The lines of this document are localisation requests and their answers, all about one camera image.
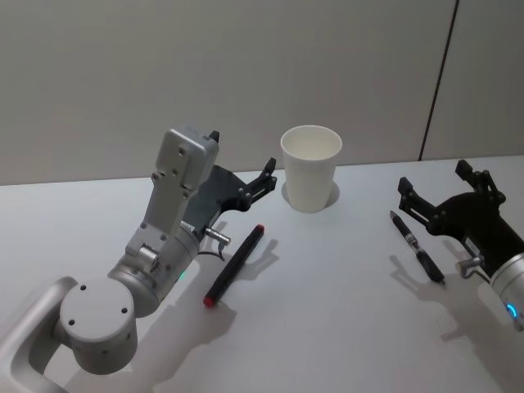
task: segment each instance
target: red marker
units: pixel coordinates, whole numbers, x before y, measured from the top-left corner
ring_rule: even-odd
[[[226,264],[226,267],[219,274],[211,289],[207,292],[204,297],[204,305],[208,308],[215,306],[215,303],[220,300],[222,295],[226,292],[233,279],[237,276],[242,266],[246,264],[247,258],[251,255],[251,252],[255,249],[256,245],[264,234],[264,226],[258,224],[250,235],[246,237],[246,240],[238,248],[235,255],[231,257],[231,260]]]

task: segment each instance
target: gray wall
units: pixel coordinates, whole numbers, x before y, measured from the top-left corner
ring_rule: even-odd
[[[322,124],[416,160],[454,0],[2,0],[0,184],[148,175],[164,131],[260,168]]]
[[[424,159],[524,153],[524,2],[461,0]]]

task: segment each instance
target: cup rim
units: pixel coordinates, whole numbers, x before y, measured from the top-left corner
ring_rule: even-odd
[[[324,158],[302,158],[302,157],[299,157],[299,156],[295,156],[294,154],[291,154],[285,147],[284,147],[284,144],[283,144],[283,140],[284,138],[291,132],[291,131],[294,131],[296,129],[301,129],[302,127],[316,127],[318,129],[323,129],[325,131],[328,131],[329,133],[335,135],[335,137],[337,137],[338,139],[338,142],[339,142],[339,146],[338,146],[338,149],[337,151],[330,155],[329,157],[324,157]],[[315,124],[304,124],[304,125],[297,125],[296,127],[293,127],[292,129],[288,129],[281,137],[280,137],[280,148],[282,149],[283,152],[285,152],[286,154],[288,154],[289,156],[293,157],[294,159],[296,160],[301,160],[301,161],[305,161],[305,162],[315,162],[315,161],[324,161],[324,160],[329,160],[330,158],[333,158],[335,156],[338,155],[338,153],[341,152],[342,150],[342,138],[341,136],[336,133],[335,131],[333,131],[332,129],[329,129],[328,127],[324,127],[322,125],[315,125]]]

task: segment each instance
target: black pen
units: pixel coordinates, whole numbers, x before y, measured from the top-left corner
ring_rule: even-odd
[[[242,269],[242,266],[246,263],[247,258],[251,255],[251,252],[253,252],[263,234],[264,226],[258,224],[255,229],[251,231],[250,235],[246,237],[246,240],[231,257],[231,260],[226,264],[226,267],[219,274],[213,286],[204,297],[204,305],[206,305],[206,307],[211,308],[220,300],[220,297],[226,292],[229,284],[231,284],[240,269]]]
[[[399,232],[415,252],[418,262],[420,262],[430,280],[445,285],[444,274],[442,274],[431,257],[420,247],[417,238],[411,233],[406,224],[404,224],[402,218],[391,210],[390,217],[393,220],[393,224],[399,229]]]

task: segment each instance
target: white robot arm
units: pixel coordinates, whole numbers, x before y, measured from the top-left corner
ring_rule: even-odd
[[[214,165],[219,133],[199,136],[189,127],[164,136],[151,176],[154,188],[143,221],[107,278],[58,278],[20,307],[0,330],[0,391],[64,393],[43,376],[60,344],[86,371],[114,373],[137,348],[136,318],[153,313],[199,251],[226,210],[246,211],[275,188],[271,159],[245,184]]]

